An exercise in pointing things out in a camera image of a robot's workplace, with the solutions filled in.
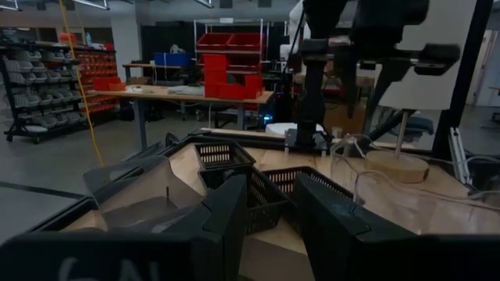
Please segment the shelf of red bins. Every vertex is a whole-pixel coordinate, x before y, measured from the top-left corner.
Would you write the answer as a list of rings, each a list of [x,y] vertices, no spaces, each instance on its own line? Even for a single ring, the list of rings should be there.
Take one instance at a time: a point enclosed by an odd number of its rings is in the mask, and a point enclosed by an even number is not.
[[[111,112],[115,108],[117,98],[94,93],[92,79],[95,77],[117,76],[116,57],[112,52],[76,51],[76,59],[80,61],[80,82],[78,85],[85,94],[82,112],[97,114]]]

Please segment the red bin pair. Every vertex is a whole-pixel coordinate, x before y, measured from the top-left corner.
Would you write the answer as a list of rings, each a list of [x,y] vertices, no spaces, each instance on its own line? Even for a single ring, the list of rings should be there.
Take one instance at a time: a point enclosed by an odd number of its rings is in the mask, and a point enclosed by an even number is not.
[[[245,75],[245,98],[257,99],[263,92],[263,79],[259,74]]]

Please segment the wide red bin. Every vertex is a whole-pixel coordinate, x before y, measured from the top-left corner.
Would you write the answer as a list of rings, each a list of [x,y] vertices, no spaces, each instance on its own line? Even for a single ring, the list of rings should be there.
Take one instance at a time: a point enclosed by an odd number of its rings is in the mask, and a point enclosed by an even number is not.
[[[229,33],[203,34],[196,42],[198,51],[224,51],[228,49],[228,41],[233,37]]]
[[[231,51],[257,52],[266,45],[266,36],[258,33],[236,33],[227,42]]]

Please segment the rack of grey bins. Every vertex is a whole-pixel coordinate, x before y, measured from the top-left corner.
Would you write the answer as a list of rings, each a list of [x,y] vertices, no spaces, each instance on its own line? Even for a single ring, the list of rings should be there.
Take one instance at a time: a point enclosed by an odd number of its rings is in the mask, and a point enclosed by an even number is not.
[[[0,117],[8,142],[23,137],[38,144],[88,124],[79,65],[68,47],[0,43]]]

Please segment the black slotted plastic basket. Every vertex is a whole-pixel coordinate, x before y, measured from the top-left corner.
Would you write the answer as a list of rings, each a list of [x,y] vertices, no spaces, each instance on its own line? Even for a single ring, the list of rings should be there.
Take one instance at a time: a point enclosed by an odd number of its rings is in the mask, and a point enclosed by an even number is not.
[[[255,159],[236,142],[196,144],[195,151],[203,169],[254,165]]]
[[[342,194],[349,200],[353,199],[353,194],[351,191],[335,183],[333,180],[329,179],[310,166],[298,166],[286,169],[267,170],[263,171],[262,173],[267,176],[269,180],[286,195],[287,203],[284,206],[284,210],[282,211],[282,216],[299,235],[302,235],[302,230],[298,223],[297,203],[295,200],[295,178],[299,173],[306,174],[312,180],[315,180],[329,187],[331,190]]]
[[[231,176],[243,175],[247,183],[245,234],[260,233],[277,226],[288,200],[275,184],[254,166],[208,169],[199,171],[198,175],[207,192],[216,190]]]

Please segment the wooden worktable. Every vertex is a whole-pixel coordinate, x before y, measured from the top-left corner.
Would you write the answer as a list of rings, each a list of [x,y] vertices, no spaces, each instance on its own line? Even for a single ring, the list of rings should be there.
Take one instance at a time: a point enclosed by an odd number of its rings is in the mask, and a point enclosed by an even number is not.
[[[186,102],[196,103],[227,103],[237,107],[237,126],[239,130],[245,128],[245,107],[244,104],[265,105],[273,96],[272,91],[264,91],[260,96],[254,99],[224,99],[224,98],[206,98],[201,95],[193,94],[175,94],[170,87],[148,86],[148,85],[129,85],[124,91],[91,91],[92,94],[113,96],[119,98],[131,98],[134,110],[134,126],[137,133],[136,148],[143,152],[148,148],[147,134],[145,129],[145,114],[143,101],[145,99],[179,101],[182,109],[187,106]]]

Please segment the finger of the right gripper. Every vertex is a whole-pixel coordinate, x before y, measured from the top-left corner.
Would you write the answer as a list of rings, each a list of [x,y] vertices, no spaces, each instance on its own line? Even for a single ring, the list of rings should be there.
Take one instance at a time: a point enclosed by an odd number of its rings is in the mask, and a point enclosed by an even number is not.
[[[384,96],[386,90],[391,86],[393,82],[399,82],[407,74],[409,68],[411,67],[410,61],[403,60],[385,60],[381,64],[382,68],[380,75],[377,78],[373,95],[370,98],[366,109],[366,115],[372,117],[375,113],[376,107],[378,106],[380,100]]]
[[[334,72],[345,92],[347,117],[352,118],[357,99],[356,70],[358,58],[349,50],[340,50],[334,56]]]

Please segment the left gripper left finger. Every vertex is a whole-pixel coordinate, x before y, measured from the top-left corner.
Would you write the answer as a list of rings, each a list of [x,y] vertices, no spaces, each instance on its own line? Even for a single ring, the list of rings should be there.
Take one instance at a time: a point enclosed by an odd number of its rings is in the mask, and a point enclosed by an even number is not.
[[[0,281],[237,281],[247,183],[108,231],[21,234],[0,245]]]

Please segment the blue bin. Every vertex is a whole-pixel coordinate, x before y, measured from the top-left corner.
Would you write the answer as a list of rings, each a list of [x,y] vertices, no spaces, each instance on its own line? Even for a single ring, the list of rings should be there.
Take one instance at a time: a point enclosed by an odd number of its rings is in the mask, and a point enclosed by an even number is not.
[[[179,66],[187,67],[190,66],[191,56],[189,53],[167,53],[167,52],[157,52],[154,54],[155,64],[157,66]]]

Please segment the clear plastic bin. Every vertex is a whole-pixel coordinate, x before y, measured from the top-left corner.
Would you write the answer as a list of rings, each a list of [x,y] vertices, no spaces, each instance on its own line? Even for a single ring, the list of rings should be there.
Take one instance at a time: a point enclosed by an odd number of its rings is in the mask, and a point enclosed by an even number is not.
[[[340,169],[351,179],[356,201],[370,207],[372,211],[387,211],[389,208],[407,208],[412,212],[429,216],[436,210],[451,213],[458,210],[500,212],[500,191],[480,191],[470,194],[470,189],[450,176],[443,165],[453,167],[452,162],[429,158],[415,153],[402,153],[421,158],[429,164],[427,178],[422,183],[397,183],[383,173],[365,168],[365,157],[370,151],[390,148],[368,143],[368,150],[361,149],[365,135],[348,135],[337,139],[330,150],[330,174],[340,176]]]
[[[84,174],[108,231],[162,233],[204,198],[177,177],[163,156],[92,169]]]

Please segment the tall stack of red bins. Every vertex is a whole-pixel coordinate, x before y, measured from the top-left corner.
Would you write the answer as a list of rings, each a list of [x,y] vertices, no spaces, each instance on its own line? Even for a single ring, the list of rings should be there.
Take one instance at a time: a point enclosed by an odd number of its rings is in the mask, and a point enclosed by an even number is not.
[[[221,54],[204,54],[204,88],[206,98],[218,98],[227,82],[227,58]]]

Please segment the small red bin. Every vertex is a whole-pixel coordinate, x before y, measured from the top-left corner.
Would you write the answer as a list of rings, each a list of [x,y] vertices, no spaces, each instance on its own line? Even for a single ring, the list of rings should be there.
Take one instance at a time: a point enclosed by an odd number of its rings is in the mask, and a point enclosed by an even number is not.
[[[92,83],[95,91],[112,91],[117,84],[121,83],[121,79],[117,76],[95,77]]]

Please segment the black frame post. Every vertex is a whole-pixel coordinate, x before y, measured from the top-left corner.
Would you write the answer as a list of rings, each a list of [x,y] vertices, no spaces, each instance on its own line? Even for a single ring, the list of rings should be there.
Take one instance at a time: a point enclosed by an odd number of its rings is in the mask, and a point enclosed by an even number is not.
[[[450,109],[444,110],[439,119],[437,132],[432,147],[432,156],[440,160],[451,159],[451,148],[448,143],[450,128],[459,127],[466,104],[466,98],[472,83],[474,68],[478,59],[480,46],[494,0],[476,0],[470,28],[462,52],[457,79],[452,92]]]

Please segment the white board panel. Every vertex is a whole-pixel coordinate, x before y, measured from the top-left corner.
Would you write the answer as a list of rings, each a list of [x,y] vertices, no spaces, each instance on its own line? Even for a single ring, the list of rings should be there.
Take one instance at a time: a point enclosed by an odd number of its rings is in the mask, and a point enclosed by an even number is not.
[[[418,26],[404,28],[402,50],[421,50],[425,44],[457,44],[465,48],[477,0],[430,0],[427,18]],[[446,110],[459,72],[457,62],[441,76],[424,76],[410,68],[391,84],[379,104],[390,108]]]

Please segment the silver aluminium bracket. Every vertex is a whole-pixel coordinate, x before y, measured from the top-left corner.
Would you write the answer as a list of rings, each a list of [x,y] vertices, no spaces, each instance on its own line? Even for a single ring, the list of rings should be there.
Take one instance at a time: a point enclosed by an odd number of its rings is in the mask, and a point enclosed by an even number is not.
[[[472,183],[463,141],[458,127],[451,127],[448,138],[455,178],[464,185]]]

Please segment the cardboard box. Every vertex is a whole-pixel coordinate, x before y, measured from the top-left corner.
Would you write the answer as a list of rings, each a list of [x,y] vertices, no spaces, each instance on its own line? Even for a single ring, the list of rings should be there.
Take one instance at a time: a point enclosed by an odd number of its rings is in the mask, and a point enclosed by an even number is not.
[[[333,128],[342,129],[342,136],[346,133],[357,134],[363,132],[365,117],[366,107],[364,105],[357,105],[352,118],[349,118],[346,105],[326,103],[323,125],[329,132]]]

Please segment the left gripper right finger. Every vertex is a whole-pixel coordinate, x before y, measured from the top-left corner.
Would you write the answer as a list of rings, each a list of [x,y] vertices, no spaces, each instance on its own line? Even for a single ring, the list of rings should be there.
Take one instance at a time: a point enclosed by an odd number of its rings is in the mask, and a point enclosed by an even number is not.
[[[417,235],[304,173],[295,199],[315,281],[500,281],[500,235]]]

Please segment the round wooden stand with rod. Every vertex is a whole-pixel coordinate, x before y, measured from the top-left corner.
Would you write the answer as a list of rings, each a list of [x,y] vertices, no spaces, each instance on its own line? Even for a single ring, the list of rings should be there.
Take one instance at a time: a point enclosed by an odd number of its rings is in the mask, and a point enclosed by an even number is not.
[[[409,114],[402,113],[398,138],[393,152],[370,151],[365,157],[365,168],[383,173],[397,183],[422,183],[429,171],[429,164],[421,158],[402,154],[402,144]]]

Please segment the white machine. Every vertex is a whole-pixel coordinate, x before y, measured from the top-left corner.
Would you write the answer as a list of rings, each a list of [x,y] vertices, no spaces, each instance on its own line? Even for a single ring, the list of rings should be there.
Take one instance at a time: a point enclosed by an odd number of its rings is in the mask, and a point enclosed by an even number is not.
[[[298,53],[298,49],[304,39],[309,39],[311,30],[306,22],[303,12],[304,0],[299,0],[289,13],[288,36],[289,42],[280,46],[280,59],[284,61],[290,54]]]

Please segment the low red bin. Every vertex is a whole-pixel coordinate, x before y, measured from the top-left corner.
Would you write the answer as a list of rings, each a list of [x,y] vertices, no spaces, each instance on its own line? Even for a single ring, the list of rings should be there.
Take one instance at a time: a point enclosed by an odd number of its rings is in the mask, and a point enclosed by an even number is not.
[[[240,84],[222,84],[219,88],[219,98],[230,100],[244,100],[245,86]]]

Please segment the metal rack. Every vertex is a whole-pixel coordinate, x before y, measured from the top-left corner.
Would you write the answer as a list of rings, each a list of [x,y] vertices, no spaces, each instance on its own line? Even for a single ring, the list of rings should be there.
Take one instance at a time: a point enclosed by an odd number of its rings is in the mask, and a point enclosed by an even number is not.
[[[231,51],[198,51],[196,42],[207,33],[258,33],[266,36],[266,45],[262,45],[261,50],[257,52]],[[227,71],[235,75],[246,75],[261,73],[264,64],[267,63],[268,56],[268,37],[270,33],[270,23],[263,19],[235,19],[219,18],[211,20],[194,20],[194,52],[196,64],[203,67],[202,56],[204,54],[221,54],[227,58]]]

